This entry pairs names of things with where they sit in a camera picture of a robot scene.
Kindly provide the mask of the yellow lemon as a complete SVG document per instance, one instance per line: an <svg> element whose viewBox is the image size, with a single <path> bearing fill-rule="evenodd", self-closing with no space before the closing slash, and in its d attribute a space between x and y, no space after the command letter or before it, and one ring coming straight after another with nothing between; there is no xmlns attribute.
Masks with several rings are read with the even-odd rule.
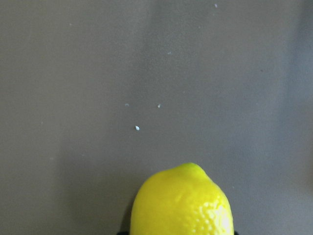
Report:
<svg viewBox="0 0 313 235"><path fill-rule="evenodd" d="M233 235L229 201L195 163L152 175L133 203L132 235Z"/></svg>

